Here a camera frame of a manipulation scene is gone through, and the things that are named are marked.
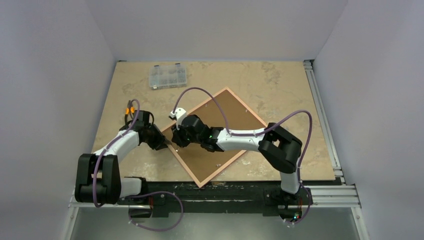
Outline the pink photo frame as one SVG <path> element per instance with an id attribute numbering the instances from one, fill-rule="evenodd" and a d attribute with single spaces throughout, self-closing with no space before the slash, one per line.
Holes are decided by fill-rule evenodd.
<path id="1" fill-rule="evenodd" d="M 198 187 L 203 187 L 247 151 L 256 152 L 267 123 L 228 87 L 191 110 L 180 95 L 173 121 L 162 130 L 168 149 Z"/>

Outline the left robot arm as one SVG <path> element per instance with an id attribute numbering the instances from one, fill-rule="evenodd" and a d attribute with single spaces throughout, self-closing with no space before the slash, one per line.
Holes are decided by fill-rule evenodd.
<path id="1" fill-rule="evenodd" d="M 74 197 L 79 203 L 93 203 L 99 207 L 116 204 L 130 197 L 138 205 L 149 199 L 146 179 L 122 177 L 119 163 L 133 149 L 147 144 L 152 150 L 165 149 L 170 141 L 154 124 L 151 112 L 141 110 L 133 120 L 126 120 L 116 137 L 93 153 L 84 153 L 78 159 Z"/>

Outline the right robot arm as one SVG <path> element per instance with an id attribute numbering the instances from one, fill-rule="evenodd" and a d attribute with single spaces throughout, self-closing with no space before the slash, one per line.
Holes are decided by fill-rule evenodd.
<path id="1" fill-rule="evenodd" d="M 171 141 L 181 148 L 194 143 L 208 152 L 231 150 L 261 153 L 279 171 L 282 200 L 288 204 L 300 198 L 301 178 L 298 170 L 305 153 L 302 141 L 277 123 L 266 128 L 233 130 L 209 127 L 195 114 L 177 113 L 168 116 L 176 123 L 171 127 Z"/>

